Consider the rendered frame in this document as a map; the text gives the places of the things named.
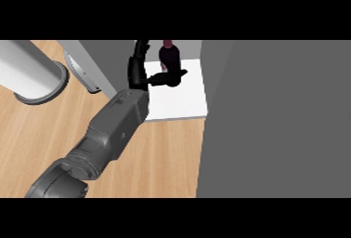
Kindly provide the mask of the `dark wine bottle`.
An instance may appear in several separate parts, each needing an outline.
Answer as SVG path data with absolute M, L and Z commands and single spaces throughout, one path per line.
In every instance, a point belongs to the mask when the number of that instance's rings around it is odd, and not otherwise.
M 174 46 L 171 40 L 164 41 L 164 45 L 160 49 L 160 61 L 164 73 L 182 70 L 180 49 Z

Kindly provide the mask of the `white cylindrical appliance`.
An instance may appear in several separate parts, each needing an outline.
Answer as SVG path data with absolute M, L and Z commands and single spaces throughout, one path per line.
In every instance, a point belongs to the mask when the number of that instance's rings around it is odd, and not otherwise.
M 0 40 L 0 86 L 28 105 L 52 101 L 68 85 L 68 68 L 30 40 Z

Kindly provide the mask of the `grey cabinet side panel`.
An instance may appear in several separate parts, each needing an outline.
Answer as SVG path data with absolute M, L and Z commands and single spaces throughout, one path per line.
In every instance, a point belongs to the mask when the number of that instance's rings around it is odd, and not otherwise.
M 127 63 L 134 50 L 134 41 L 59 40 L 59 44 L 111 99 L 129 88 Z

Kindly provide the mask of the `white cabinet shelf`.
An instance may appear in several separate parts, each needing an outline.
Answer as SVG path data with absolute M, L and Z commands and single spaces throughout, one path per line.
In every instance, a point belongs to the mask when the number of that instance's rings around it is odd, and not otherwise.
M 149 88 L 149 114 L 146 120 L 168 121 L 207 117 L 205 82 L 199 59 L 183 59 L 188 70 L 176 87 Z

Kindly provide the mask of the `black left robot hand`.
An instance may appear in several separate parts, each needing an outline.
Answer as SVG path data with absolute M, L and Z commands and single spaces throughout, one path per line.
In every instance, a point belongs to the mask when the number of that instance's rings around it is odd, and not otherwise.
M 136 42 L 134 52 L 127 63 L 127 80 L 132 89 L 148 90 L 148 86 L 170 86 L 176 87 L 182 83 L 182 78 L 188 70 L 164 73 L 160 72 L 152 76 L 146 76 L 146 53 L 151 48 L 148 40 Z

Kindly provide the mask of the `large dark grey door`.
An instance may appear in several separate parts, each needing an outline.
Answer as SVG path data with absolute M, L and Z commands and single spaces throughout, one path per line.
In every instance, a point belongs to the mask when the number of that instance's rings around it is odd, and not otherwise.
M 235 42 L 198 194 L 351 197 L 351 41 Z

